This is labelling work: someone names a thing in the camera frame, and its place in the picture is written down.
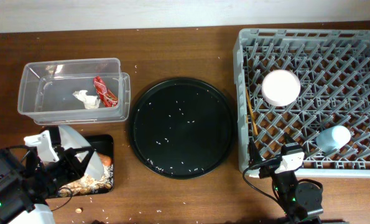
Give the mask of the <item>wooden chopstick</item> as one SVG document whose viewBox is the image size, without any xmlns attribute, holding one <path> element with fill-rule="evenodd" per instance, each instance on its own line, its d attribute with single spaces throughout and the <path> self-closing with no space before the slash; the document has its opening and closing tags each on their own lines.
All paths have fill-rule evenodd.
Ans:
<svg viewBox="0 0 370 224">
<path fill-rule="evenodd" d="M 250 117 L 251 117 L 252 131 L 253 131 L 254 136 L 258 136 L 256 120 L 255 120 L 254 113 L 253 113 L 253 110 L 252 110 L 251 99 L 250 99 L 249 92 L 248 92 L 247 88 L 245 88 L 245 93 L 246 93 L 247 106 L 248 106 L 249 114 L 250 114 Z"/>
</svg>

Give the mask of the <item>grey plate with food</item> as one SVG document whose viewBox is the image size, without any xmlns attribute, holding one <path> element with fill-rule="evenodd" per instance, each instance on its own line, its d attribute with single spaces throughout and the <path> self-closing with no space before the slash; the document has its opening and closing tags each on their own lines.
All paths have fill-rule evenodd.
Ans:
<svg viewBox="0 0 370 224">
<path fill-rule="evenodd" d="M 62 124 L 58 125 L 58 129 L 60 132 L 61 145 L 64 150 L 70 148 L 79 149 L 82 147 L 91 147 L 91 144 L 72 127 Z M 95 149 L 93 149 L 93 153 L 86 167 L 85 173 L 95 180 L 101 180 L 102 176 L 104 175 L 103 164 Z"/>
</svg>

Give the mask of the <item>red snack wrapper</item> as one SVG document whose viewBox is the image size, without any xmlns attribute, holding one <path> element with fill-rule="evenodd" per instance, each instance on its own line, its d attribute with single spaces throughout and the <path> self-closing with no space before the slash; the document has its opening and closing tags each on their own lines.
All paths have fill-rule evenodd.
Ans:
<svg viewBox="0 0 370 224">
<path fill-rule="evenodd" d="M 107 88 L 100 76 L 94 77 L 93 84 L 105 107 L 110 108 L 118 105 L 118 98 Z"/>
</svg>

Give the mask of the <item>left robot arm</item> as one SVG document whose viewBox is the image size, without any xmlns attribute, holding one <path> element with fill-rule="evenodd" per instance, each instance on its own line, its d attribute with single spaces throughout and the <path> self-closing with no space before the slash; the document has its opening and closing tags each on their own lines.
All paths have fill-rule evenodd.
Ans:
<svg viewBox="0 0 370 224">
<path fill-rule="evenodd" d="M 45 165 L 35 147 L 25 145 L 0 149 L 0 223 L 9 223 L 22 212 L 58 194 L 64 185 L 82 178 L 95 150 L 91 147 L 64 150 L 58 160 Z"/>
</svg>

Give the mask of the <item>white tissue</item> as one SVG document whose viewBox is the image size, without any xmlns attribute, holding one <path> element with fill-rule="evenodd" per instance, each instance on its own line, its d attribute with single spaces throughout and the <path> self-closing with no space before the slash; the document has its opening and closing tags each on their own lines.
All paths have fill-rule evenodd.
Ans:
<svg viewBox="0 0 370 224">
<path fill-rule="evenodd" d="M 86 109 L 97 109 L 99 108 L 101 100 L 97 96 L 91 96 L 87 94 L 87 90 L 75 91 L 73 96 L 80 100 Z"/>
</svg>

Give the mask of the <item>orange carrot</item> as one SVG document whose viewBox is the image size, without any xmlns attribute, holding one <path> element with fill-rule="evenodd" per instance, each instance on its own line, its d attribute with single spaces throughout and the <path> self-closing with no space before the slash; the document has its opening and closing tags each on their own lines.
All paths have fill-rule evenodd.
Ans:
<svg viewBox="0 0 370 224">
<path fill-rule="evenodd" d="M 104 165 L 104 166 L 111 166 L 113 161 L 112 161 L 112 158 L 110 158 L 109 156 L 106 156 L 104 154 L 100 154 L 98 153 L 98 156 L 101 160 L 101 163 Z"/>
</svg>

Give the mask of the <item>white pink bowl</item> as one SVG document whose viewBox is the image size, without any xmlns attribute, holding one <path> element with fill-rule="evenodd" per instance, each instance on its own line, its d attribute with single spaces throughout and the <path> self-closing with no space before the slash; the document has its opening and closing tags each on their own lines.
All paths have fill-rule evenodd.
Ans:
<svg viewBox="0 0 370 224">
<path fill-rule="evenodd" d="M 300 94 L 298 77 L 288 70 L 274 70 L 262 81 L 262 97 L 272 106 L 287 106 Z"/>
</svg>

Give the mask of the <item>light blue cup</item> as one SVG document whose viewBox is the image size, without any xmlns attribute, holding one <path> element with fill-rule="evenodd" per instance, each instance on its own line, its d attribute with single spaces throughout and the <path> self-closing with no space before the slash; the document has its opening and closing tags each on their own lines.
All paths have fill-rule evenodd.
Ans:
<svg viewBox="0 0 370 224">
<path fill-rule="evenodd" d="M 351 133 L 344 126 L 334 126 L 319 133 L 316 144 L 323 152 L 341 149 L 351 139 Z"/>
</svg>

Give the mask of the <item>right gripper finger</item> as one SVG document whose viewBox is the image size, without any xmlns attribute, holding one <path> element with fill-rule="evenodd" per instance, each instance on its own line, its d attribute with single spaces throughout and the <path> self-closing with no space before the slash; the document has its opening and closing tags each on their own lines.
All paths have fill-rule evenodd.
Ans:
<svg viewBox="0 0 370 224">
<path fill-rule="evenodd" d="M 284 152 L 285 153 L 298 153 L 298 152 L 305 152 L 303 147 L 296 142 L 289 134 L 284 134 L 285 144 L 284 144 Z"/>
<path fill-rule="evenodd" d="M 262 162 L 262 157 L 253 140 L 250 140 L 249 142 L 249 157 L 250 157 L 250 160 L 249 160 L 250 165 L 257 165 Z"/>
</svg>

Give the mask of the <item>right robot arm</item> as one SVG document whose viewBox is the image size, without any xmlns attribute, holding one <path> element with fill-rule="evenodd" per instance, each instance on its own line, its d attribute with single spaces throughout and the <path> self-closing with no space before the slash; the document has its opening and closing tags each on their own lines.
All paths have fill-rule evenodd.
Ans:
<svg viewBox="0 0 370 224">
<path fill-rule="evenodd" d="M 279 223 L 321 223 L 323 185 L 311 179 L 298 180 L 295 171 L 303 165 L 305 150 L 287 133 L 284 139 L 280 153 L 270 159 L 263 159 L 256 144 L 251 141 L 248 146 L 249 166 L 243 171 L 243 179 L 246 180 L 249 170 L 258 170 L 261 179 L 272 179 L 273 195 L 250 182 L 246 183 L 281 207 L 285 217 L 279 219 Z"/>
</svg>

